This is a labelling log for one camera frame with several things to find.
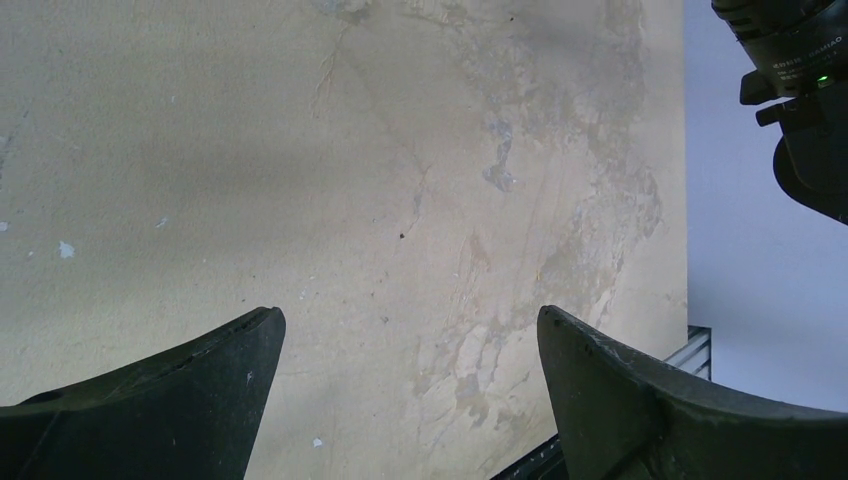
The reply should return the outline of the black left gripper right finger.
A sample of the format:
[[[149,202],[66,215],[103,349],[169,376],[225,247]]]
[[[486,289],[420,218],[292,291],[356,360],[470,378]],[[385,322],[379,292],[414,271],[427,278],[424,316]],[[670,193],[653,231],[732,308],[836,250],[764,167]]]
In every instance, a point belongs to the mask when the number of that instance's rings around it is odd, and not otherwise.
[[[555,306],[537,320],[573,479],[843,479],[847,417],[733,390]]]

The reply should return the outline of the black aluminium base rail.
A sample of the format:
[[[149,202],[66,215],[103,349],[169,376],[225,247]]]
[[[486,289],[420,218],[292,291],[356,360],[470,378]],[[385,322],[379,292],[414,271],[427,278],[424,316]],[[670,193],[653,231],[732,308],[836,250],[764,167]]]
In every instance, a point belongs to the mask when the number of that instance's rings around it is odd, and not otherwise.
[[[712,330],[690,326],[688,342],[670,355],[666,362],[686,373],[707,381],[712,380]],[[493,476],[494,480],[568,479],[568,472],[556,434],[510,466]]]

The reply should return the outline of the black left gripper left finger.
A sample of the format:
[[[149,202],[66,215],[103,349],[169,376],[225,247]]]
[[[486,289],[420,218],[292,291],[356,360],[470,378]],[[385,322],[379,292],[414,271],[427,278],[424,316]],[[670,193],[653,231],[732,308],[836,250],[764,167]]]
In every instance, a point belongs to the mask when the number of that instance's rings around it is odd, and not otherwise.
[[[176,347],[1,410],[5,479],[241,479],[286,333],[256,308]]]

